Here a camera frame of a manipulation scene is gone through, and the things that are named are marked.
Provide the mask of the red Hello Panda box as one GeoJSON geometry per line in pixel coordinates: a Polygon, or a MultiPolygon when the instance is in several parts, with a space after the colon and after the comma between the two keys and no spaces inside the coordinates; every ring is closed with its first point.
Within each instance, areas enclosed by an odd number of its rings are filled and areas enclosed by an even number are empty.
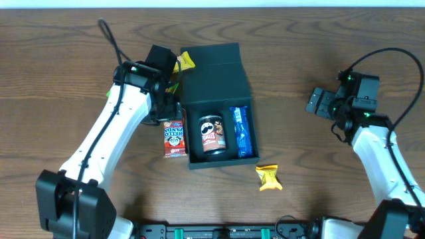
{"type": "Polygon", "coordinates": [[[163,122],[164,157],[183,157],[187,155],[182,120],[163,122]]]}

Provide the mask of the dark green gift box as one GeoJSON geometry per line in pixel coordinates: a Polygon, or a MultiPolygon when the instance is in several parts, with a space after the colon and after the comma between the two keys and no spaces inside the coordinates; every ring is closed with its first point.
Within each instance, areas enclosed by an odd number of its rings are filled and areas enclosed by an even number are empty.
{"type": "Polygon", "coordinates": [[[260,160],[252,107],[250,85],[242,65],[240,46],[237,42],[181,48],[187,52],[195,67],[183,72],[181,100],[185,110],[185,136],[190,169],[206,169],[235,165],[257,164],[260,160]],[[252,156],[240,157],[235,133],[235,120],[231,107],[246,108],[246,117],[252,156]],[[214,125],[203,125],[201,118],[221,118],[225,148],[206,152],[202,131],[214,125]]]}

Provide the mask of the Pringles can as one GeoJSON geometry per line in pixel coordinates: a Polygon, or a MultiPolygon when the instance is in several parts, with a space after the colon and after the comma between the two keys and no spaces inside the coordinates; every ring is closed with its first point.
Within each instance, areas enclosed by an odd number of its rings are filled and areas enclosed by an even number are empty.
{"type": "Polygon", "coordinates": [[[199,119],[203,152],[219,154],[226,150],[224,126],[220,116],[208,115],[199,119]]]}

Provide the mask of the blue Oreo packet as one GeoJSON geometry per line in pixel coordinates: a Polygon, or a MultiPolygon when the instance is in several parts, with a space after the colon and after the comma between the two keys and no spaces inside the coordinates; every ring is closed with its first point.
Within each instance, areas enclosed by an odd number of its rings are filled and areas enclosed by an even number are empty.
{"type": "Polygon", "coordinates": [[[247,107],[230,107],[234,121],[234,132],[239,158],[253,156],[252,141],[247,116],[247,107]]]}

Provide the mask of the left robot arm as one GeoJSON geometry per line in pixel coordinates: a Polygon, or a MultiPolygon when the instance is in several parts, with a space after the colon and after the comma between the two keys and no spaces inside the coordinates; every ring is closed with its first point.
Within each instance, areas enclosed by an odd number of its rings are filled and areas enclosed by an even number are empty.
{"type": "Polygon", "coordinates": [[[137,224],[118,216],[107,191],[138,125],[162,120],[173,106],[175,64],[126,61],[114,72],[108,101],[88,135],[57,172],[44,170],[35,188],[41,228],[54,238],[136,238],[137,224]]]}

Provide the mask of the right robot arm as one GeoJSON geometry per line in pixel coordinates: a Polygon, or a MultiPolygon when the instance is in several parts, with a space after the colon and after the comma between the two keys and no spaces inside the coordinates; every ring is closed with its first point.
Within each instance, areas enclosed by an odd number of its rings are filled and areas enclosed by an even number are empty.
{"type": "Polygon", "coordinates": [[[312,238],[404,238],[406,230],[424,237],[424,191],[418,186],[400,149],[388,116],[377,115],[377,87],[342,86],[336,92],[315,88],[306,111],[333,120],[365,168],[377,209],[361,226],[324,218],[312,238]]]}

